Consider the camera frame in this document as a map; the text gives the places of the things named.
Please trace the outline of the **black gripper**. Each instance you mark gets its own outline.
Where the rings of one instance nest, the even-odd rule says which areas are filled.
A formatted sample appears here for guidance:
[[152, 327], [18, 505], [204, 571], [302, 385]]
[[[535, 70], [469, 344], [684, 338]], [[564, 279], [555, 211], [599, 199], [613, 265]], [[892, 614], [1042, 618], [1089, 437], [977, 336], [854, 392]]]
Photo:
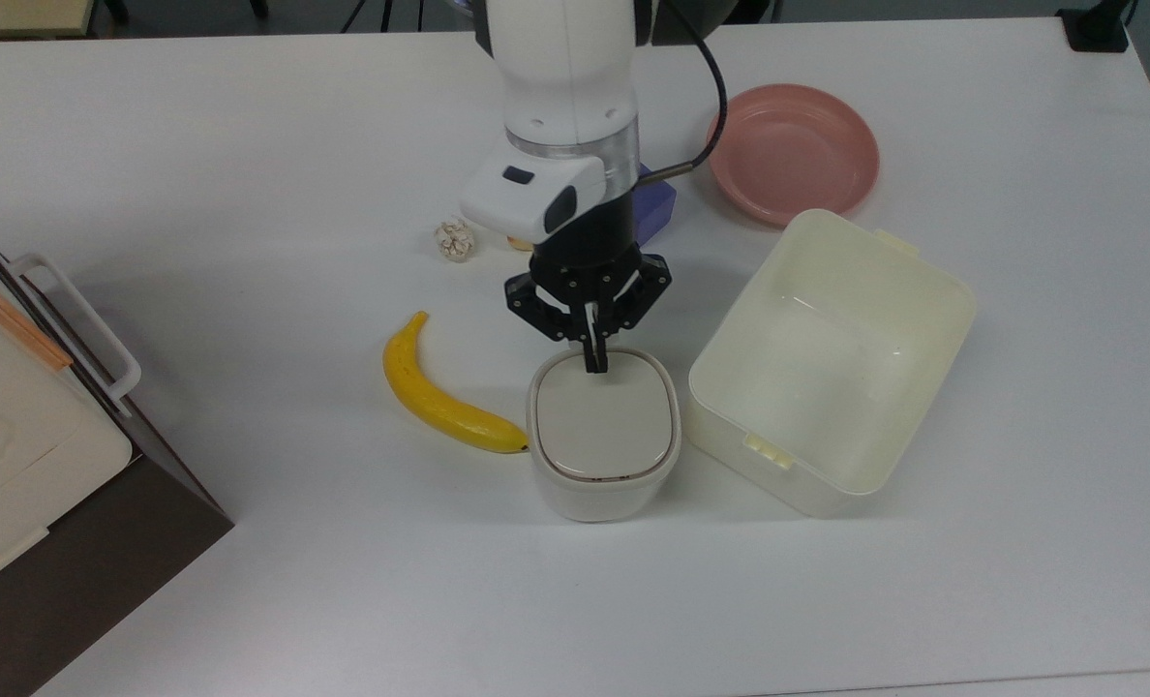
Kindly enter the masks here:
[[[507, 309], [550, 340], [578, 343], [589, 374], [610, 372], [606, 340], [636, 329], [664, 291], [672, 273], [661, 255], [641, 253], [636, 239], [634, 196], [597, 204], [550, 235], [530, 258], [530, 271], [505, 281]], [[585, 306], [574, 311], [550, 304], [549, 294], [601, 294], [595, 305], [595, 330]]]

